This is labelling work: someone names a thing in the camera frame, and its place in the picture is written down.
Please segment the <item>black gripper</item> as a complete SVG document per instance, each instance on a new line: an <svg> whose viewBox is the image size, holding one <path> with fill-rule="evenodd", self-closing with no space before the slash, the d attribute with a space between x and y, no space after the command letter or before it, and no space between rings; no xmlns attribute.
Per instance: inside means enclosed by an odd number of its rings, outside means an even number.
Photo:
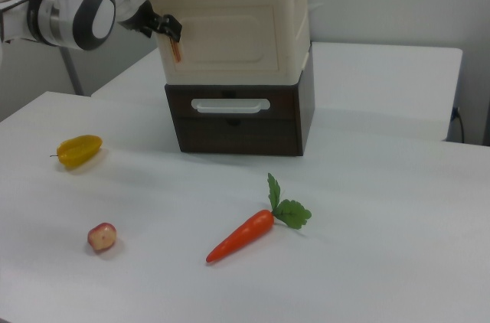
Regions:
<svg viewBox="0 0 490 323"><path fill-rule="evenodd" d="M149 0L141 4L136 13L119 24L128 31L136 31L147 38L155 32L164 34L175 42L181 40L181 23L173 15L160 16L156 14Z"/></svg>

